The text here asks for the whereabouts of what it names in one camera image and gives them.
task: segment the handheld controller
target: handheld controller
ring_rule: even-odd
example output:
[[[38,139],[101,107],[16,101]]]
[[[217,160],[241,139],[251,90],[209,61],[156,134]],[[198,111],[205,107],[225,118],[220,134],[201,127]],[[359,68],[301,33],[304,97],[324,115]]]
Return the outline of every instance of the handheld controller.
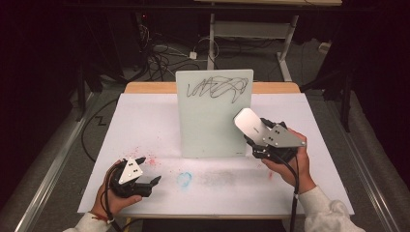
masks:
[[[304,141],[289,132],[284,122],[277,124],[259,118],[250,108],[239,111],[234,117],[234,124],[244,134],[257,159],[289,162],[298,153],[298,147],[306,146]]]
[[[154,178],[150,183],[136,183],[135,181],[143,174],[139,164],[145,158],[123,159],[117,164],[117,169],[113,172],[109,186],[112,191],[120,197],[128,198],[132,195],[148,197],[152,193],[152,188],[156,186],[161,176]]]

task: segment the table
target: table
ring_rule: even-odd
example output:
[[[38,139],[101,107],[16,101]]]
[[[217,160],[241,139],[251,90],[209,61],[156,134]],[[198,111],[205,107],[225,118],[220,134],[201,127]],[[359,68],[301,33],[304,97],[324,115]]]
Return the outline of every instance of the table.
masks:
[[[293,188],[255,159],[250,148],[242,158],[181,158],[175,90],[175,83],[128,85],[118,101],[78,211],[84,213],[91,208],[103,174],[114,161],[145,156],[147,160],[141,168],[147,176],[138,180],[145,183],[162,175],[161,181],[149,198],[124,209],[120,216],[289,218]],[[251,108],[258,115],[263,113],[274,122],[285,119],[309,138],[311,175],[331,199],[340,199],[354,214],[308,101],[298,86],[290,82],[255,82],[253,93]],[[298,207],[297,214],[303,213]]]
[[[241,3],[262,5],[296,5],[296,6],[340,6],[341,0],[195,0],[200,2],[216,3]],[[289,69],[286,65],[286,55],[292,42],[293,33],[298,22],[298,15],[293,15],[290,23],[267,23],[267,22],[236,22],[216,21],[215,14],[211,14],[209,33],[208,70],[213,70],[215,65],[214,39],[219,37],[245,37],[284,39],[282,52],[277,53],[279,67],[284,81],[292,81]]]

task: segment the blue marker smudge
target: blue marker smudge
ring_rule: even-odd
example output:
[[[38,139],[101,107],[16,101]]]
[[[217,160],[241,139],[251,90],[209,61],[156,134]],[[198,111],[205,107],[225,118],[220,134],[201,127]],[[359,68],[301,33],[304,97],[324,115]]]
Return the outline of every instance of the blue marker smudge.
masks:
[[[181,188],[187,188],[192,180],[192,175],[189,172],[179,174],[177,183]]]

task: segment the table leg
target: table leg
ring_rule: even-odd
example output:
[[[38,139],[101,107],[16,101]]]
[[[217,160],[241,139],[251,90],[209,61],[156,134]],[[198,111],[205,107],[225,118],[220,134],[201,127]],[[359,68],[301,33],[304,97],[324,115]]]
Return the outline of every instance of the table leg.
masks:
[[[211,20],[209,24],[209,51],[208,51],[208,66],[207,70],[214,69],[215,51],[214,51],[214,38],[215,38],[215,14],[211,14]]]
[[[292,21],[290,22],[290,25],[287,29],[283,51],[277,53],[278,62],[279,62],[280,70],[282,72],[284,81],[292,81],[292,78],[290,77],[289,69],[287,68],[287,65],[286,65],[285,58],[286,58],[286,54],[289,49],[290,43],[292,42],[292,37],[293,37],[293,33],[295,32],[296,23],[298,22],[298,18],[299,18],[298,15],[293,15]]]

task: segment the white sleeve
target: white sleeve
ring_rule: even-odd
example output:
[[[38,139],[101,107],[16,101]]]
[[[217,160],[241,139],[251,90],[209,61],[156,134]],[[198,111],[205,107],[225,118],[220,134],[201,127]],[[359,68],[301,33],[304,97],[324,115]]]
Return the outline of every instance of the white sleeve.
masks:
[[[94,215],[85,213],[75,228],[67,229],[64,232],[104,232],[109,229],[109,224],[93,217]]]
[[[351,220],[346,206],[339,200],[331,201],[320,187],[299,195],[304,207],[305,231],[360,231]]]

